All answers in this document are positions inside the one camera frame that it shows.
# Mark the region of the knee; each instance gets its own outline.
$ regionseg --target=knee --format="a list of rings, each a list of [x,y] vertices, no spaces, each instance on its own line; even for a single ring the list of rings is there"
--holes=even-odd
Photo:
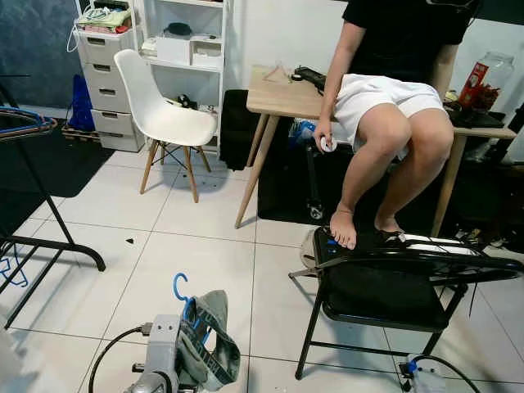
[[[401,151],[412,136],[411,125],[407,120],[388,124],[375,138],[373,145],[381,156],[391,159]]]
[[[413,135],[413,148],[421,158],[428,162],[445,161],[449,158],[454,140],[453,125],[448,121],[440,127],[426,128]]]

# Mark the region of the white chair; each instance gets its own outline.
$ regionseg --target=white chair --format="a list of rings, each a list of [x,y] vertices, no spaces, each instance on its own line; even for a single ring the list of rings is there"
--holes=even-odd
[[[140,193],[144,193],[156,151],[161,147],[161,164],[170,155],[187,170],[193,200],[198,203],[197,186],[191,166],[191,149],[200,153],[207,171],[210,172],[202,146],[213,137],[216,130],[215,118],[204,112],[182,108],[162,97],[153,79],[151,66],[135,51],[124,49],[116,53],[115,63],[124,81],[134,123],[152,140]],[[171,143],[178,146],[169,151],[167,146]],[[186,158],[185,165],[173,155],[173,151],[180,147]]]

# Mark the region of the pallet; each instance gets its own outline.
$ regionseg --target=pallet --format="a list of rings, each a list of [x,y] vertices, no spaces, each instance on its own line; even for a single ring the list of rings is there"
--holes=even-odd
[[[78,131],[77,129],[71,128],[69,125],[64,124],[61,129],[62,135],[65,139],[78,139],[82,142],[98,142],[100,143],[100,137],[98,132],[92,131],[90,133],[85,131]]]

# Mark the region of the bare foot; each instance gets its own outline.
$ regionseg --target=bare foot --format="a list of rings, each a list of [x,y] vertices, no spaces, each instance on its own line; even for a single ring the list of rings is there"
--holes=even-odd
[[[351,210],[339,203],[337,211],[331,216],[329,226],[331,234],[338,244],[354,250],[357,244],[357,231],[353,225],[353,212]]]
[[[396,222],[395,216],[375,217],[375,228],[384,232],[403,232],[402,228]]]

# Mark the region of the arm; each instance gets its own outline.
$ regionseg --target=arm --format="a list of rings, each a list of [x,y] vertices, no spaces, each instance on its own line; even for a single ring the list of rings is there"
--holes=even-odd
[[[439,93],[442,101],[444,101],[445,94],[448,91],[458,49],[458,45],[445,45],[435,60],[433,75],[431,76],[431,86]]]
[[[349,22],[344,22],[342,26],[341,37],[327,73],[320,118],[314,134],[320,151],[320,138],[322,136],[326,137],[328,146],[331,146],[331,116],[335,108],[337,95],[341,89],[342,77],[350,68],[351,61],[362,42],[365,32],[366,29]]]

